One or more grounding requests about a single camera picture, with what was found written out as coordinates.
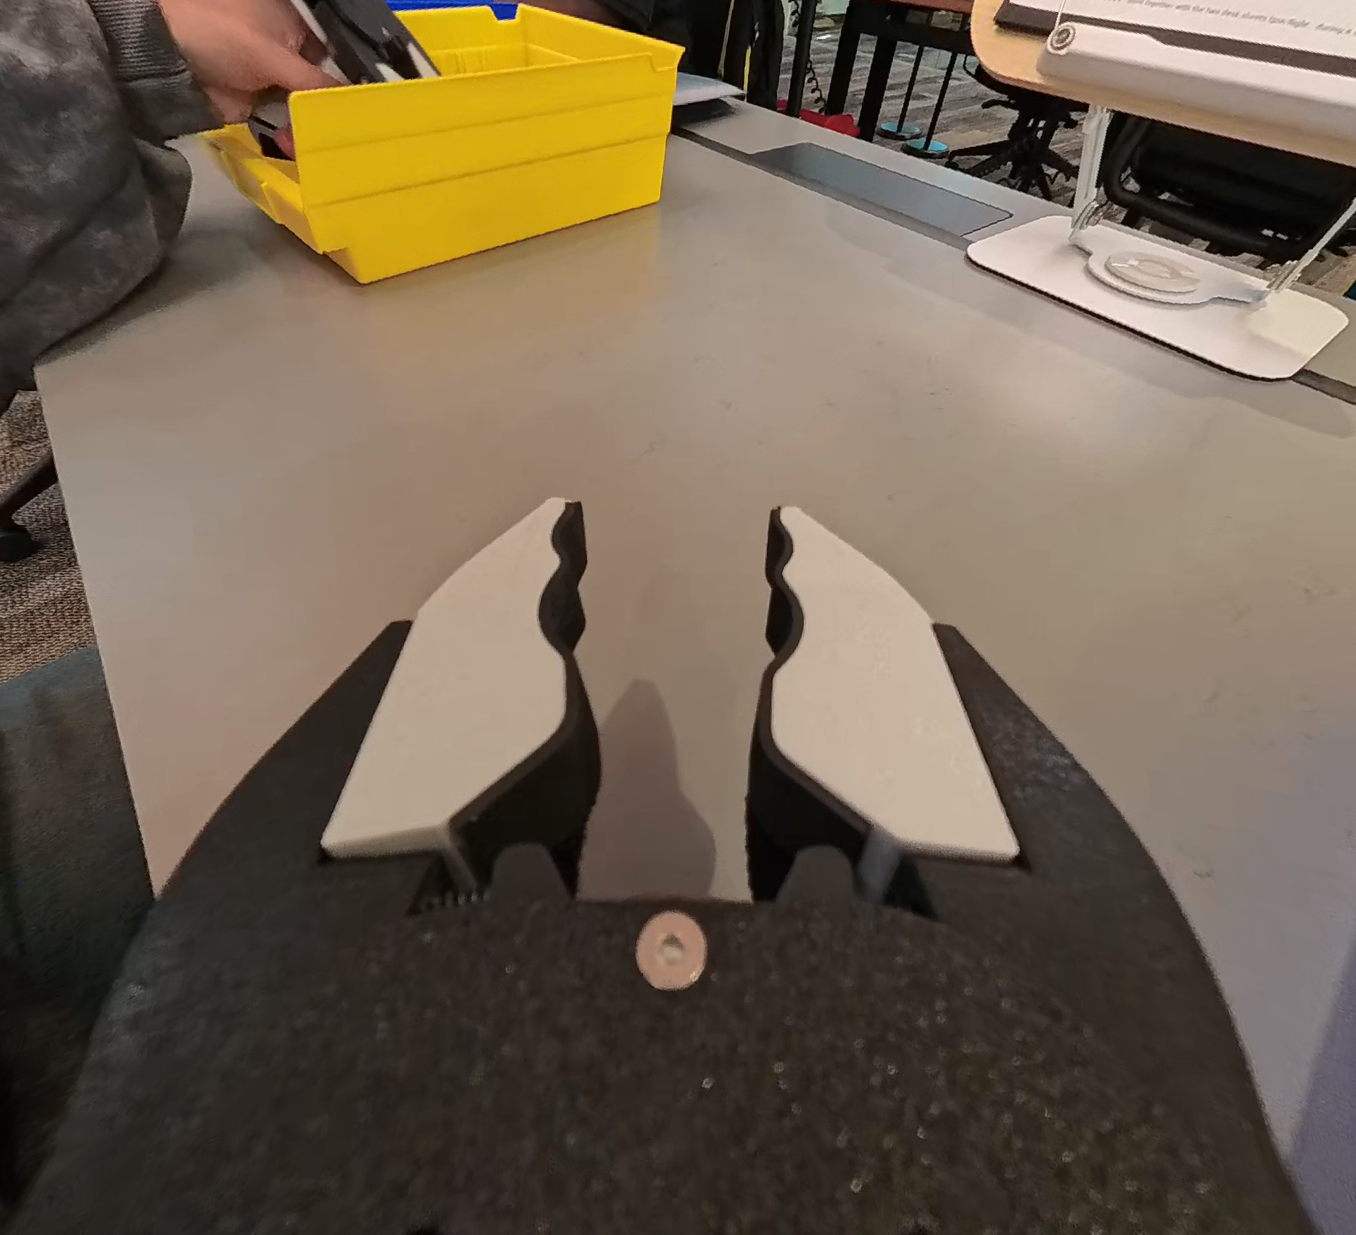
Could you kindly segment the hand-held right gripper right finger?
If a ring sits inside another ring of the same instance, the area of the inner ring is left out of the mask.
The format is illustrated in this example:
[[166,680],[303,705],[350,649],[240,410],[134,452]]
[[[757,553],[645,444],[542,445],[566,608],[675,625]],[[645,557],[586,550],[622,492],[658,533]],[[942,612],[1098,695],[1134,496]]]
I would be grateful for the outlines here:
[[764,668],[747,783],[747,880],[774,900],[802,854],[867,902],[916,904],[920,862],[1004,872],[1015,828],[925,606],[798,506],[768,516]]

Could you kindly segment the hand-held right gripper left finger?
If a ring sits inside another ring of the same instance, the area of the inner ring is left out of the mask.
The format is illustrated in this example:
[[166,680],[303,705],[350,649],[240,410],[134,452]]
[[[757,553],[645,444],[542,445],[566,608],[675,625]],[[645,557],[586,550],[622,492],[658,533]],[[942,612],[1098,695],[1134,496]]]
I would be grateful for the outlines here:
[[572,897],[601,790],[577,664],[583,507],[548,499],[453,571],[411,622],[320,835],[327,859],[430,855],[461,896],[545,854]]

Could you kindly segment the yellow plastic bin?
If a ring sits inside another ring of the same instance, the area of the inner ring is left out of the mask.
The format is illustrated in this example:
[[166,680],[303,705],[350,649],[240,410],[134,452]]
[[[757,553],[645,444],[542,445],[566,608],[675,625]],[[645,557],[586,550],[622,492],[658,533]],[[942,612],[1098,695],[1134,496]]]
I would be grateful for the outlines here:
[[535,6],[398,11],[435,78],[296,93],[293,160],[201,141],[300,243],[372,283],[655,204],[678,44]]

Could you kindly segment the person's left hand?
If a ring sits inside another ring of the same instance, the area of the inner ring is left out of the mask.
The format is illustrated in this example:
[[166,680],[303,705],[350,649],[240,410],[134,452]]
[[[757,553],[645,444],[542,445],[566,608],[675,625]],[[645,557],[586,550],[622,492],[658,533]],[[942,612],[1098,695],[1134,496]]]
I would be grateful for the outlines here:
[[223,124],[269,95],[341,83],[327,48],[290,0],[156,0],[189,74]]

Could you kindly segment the white tablet stand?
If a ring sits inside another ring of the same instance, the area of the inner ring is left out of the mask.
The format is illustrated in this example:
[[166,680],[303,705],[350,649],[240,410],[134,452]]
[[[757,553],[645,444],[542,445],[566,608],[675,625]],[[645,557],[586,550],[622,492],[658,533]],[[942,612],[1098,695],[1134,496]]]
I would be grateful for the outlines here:
[[1293,379],[1351,322],[1302,283],[1324,254],[1353,253],[1353,202],[1299,259],[1226,257],[1148,226],[1128,228],[1098,182],[1111,112],[1083,126],[1070,215],[1042,216],[970,243],[978,270],[1254,380]]

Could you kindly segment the black office chair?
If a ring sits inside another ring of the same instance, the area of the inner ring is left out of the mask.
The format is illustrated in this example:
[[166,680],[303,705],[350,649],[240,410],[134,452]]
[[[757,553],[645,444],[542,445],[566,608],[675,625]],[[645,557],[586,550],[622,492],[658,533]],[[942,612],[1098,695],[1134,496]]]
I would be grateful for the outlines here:
[[1056,199],[1053,184],[1076,182],[1077,163],[1055,150],[1056,134],[1083,123],[1089,106],[1062,96],[1005,83],[977,65],[970,74],[992,98],[983,107],[1011,107],[1012,122],[998,141],[952,147],[943,167],[976,178],[994,180],[1005,172],[1004,185],[1022,194]]
[[1111,116],[1097,181],[1128,228],[1272,266],[1303,256],[1354,195],[1351,167],[1124,113]]

